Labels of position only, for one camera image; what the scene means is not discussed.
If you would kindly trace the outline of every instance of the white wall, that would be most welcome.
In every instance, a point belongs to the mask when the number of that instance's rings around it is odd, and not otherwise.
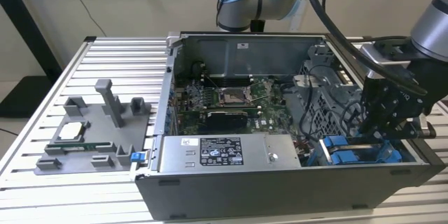
[[[55,53],[70,61],[87,35],[102,36],[79,0],[24,0]],[[107,36],[167,36],[168,31],[216,30],[218,0],[83,0]],[[290,23],[268,24],[286,31]]]
[[[87,35],[102,32],[79,0],[24,0],[56,54],[68,63]],[[166,36],[168,31],[216,30],[216,0],[83,0],[108,36]],[[408,34],[431,0],[328,0],[347,35]],[[267,31],[288,31],[290,21]],[[300,31],[326,31],[311,7]]]
[[[347,36],[408,35],[432,0],[327,0],[327,13]],[[303,32],[326,32],[308,5]]]
[[[0,82],[20,81],[26,76],[46,75],[2,7],[0,41]]]

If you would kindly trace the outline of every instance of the metal slotted surface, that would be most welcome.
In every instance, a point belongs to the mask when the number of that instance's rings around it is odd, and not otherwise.
[[[88,103],[102,102],[92,92],[98,78],[111,78],[114,92],[127,102],[144,97],[152,103],[146,146],[152,143],[162,72],[164,39],[99,38],[84,43],[42,108],[30,120],[0,162],[0,221],[4,223],[147,223],[154,222],[128,172],[35,176],[34,168],[44,146],[66,114],[62,104],[70,95]],[[439,137],[427,140],[448,163],[448,109],[434,106],[428,121]],[[404,188],[374,210],[207,220],[196,223],[447,223],[448,169],[424,186]]]

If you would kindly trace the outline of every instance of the metal bracket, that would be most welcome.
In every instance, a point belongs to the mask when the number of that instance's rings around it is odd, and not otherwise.
[[[375,48],[374,44],[366,44],[362,46],[360,49],[362,53],[371,58],[371,60],[382,66],[403,66],[404,68],[408,67],[411,61],[391,61],[383,57],[378,49]],[[367,77],[371,79],[384,79],[382,75],[379,75],[375,71],[370,69],[367,73]]]
[[[430,131],[430,124],[428,124],[427,116],[424,114],[420,114],[420,116],[414,118],[412,121],[420,127],[420,131],[423,133],[423,136],[430,136],[431,131]]]
[[[179,31],[168,32],[167,47],[168,48],[175,48],[175,47],[180,46],[182,43],[183,43],[183,38],[180,37],[180,32]]]

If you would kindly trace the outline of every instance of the white sticker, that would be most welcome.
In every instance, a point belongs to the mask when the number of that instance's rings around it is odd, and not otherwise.
[[[238,43],[236,48],[238,49],[248,49],[250,48],[250,43]]]
[[[183,138],[183,142],[180,143],[180,145],[198,146],[199,138]]]

